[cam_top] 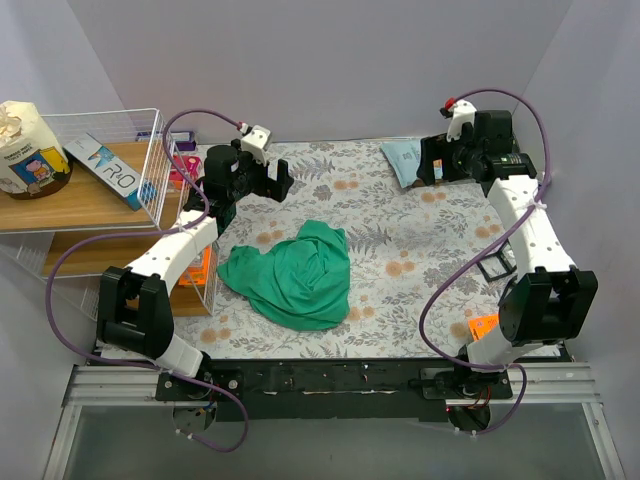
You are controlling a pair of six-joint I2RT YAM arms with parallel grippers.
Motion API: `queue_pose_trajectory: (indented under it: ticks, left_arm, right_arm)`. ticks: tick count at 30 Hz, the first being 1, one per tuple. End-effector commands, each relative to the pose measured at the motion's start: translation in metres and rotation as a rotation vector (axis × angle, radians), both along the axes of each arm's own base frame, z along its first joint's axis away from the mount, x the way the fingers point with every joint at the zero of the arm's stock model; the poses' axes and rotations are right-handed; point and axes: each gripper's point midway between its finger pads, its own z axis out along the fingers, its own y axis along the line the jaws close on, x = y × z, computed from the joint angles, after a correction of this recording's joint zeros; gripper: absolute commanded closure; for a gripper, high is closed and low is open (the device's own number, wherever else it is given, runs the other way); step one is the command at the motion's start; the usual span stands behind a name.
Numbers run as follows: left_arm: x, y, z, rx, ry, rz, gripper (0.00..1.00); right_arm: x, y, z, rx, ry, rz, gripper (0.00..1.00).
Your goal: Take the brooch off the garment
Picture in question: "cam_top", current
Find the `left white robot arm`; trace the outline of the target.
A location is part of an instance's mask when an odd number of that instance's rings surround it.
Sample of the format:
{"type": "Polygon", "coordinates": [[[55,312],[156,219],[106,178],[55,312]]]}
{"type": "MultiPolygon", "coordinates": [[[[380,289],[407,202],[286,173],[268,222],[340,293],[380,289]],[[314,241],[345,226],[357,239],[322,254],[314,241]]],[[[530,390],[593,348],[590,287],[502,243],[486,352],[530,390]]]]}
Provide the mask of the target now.
{"type": "Polygon", "coordinates": [[[195,181],[200,190],[189,189],[172,226],[176,232],[162,236],[126,267],[110,267],[103,273],[98,339],[179,373],[178,387],[188,398],[205,398],[213,377],[200,367],[203,353],[175,333],[171,292],[192,261],[229,226],[239,200],[254,194],[282,202],[293,182],[283,159],[271,178],[268,167],[238,141],[209,148],[204,175],[195,181]]]}

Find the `green garment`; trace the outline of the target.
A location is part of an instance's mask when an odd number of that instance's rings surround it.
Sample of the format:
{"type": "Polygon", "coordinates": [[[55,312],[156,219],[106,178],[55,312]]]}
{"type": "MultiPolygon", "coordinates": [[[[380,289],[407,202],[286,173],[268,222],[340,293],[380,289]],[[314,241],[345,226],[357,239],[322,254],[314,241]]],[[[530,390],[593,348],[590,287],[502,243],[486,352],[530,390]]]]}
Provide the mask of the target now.
{"type": "Polygon", "coordinates": [[[322,221],[306,221],[266,253],[235,246],[217,273],[254,311],[295,331],[335,328],[350,312],[346,233],[322,221]]]}

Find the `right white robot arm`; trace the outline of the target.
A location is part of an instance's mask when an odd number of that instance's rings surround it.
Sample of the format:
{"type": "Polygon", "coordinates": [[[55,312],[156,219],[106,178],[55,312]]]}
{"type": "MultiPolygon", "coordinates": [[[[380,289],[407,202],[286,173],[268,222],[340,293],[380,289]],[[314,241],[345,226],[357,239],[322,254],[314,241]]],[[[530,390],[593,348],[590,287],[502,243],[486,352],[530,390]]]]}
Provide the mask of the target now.
{"type": "Polygon", "coordinates": [[[506,110],[477,110],[465,100],[441,110],[445,133],[422,139],[419,172],[434,180],[433,161],[446,180],[473,179],[496,210],[515,258],[517,281],[500,300],[498,324],[455,357],[454,389],[475,397],[489,384],[487,372],[503,371],[542,345],[580,333],[598,289],[594,272],[566,253],[546,209],[530,156],[517,149],[506,110]]]}

